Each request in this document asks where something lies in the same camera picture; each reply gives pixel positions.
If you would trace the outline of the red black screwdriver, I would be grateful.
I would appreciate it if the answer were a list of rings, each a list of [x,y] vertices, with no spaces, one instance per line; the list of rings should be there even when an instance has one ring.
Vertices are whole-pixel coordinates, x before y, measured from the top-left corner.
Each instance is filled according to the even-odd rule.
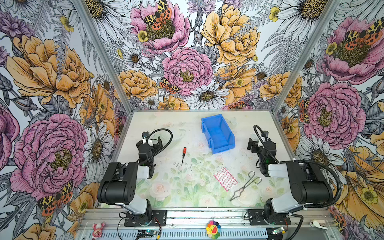
[[[186,153],[187,153],[187,148],[184,147],[184,148],[183,148],[183,154],[182,154],[182,163],[181,163],[181,166],[184,164],[184,159],[185,159]]]

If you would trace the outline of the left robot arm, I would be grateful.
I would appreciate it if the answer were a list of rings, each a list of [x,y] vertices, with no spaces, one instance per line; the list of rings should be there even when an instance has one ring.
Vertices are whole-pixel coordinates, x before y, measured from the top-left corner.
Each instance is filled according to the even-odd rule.
[[[160,137],[152,139],[148,132],[142,133],[136,147],[139,159],[136,162],[110,163],[100,183],[97,200],[110,206],[119,206],[132,215],[149,216],[152,207],[148,200],[136,194],[137,182],[149,180],[155,172],[154,156],[163,148]]]

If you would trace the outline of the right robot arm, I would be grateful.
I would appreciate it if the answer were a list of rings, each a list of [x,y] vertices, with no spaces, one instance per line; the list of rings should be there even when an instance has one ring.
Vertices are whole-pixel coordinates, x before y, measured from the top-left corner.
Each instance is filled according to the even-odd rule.
[[[256,163],[264,177],[282,178],[289,182],[286,193],[268,199],[261,213],[256,213],[257,220],[263,219],[268,224],[288,223],[289,214],[305,208],[325,208],[334,199],[333,190],[325,179],[319,163],[311,161],[277,162],[276,143],[268,138],[268,133],[258,140],[249,138],[247,149],[257,154]]]

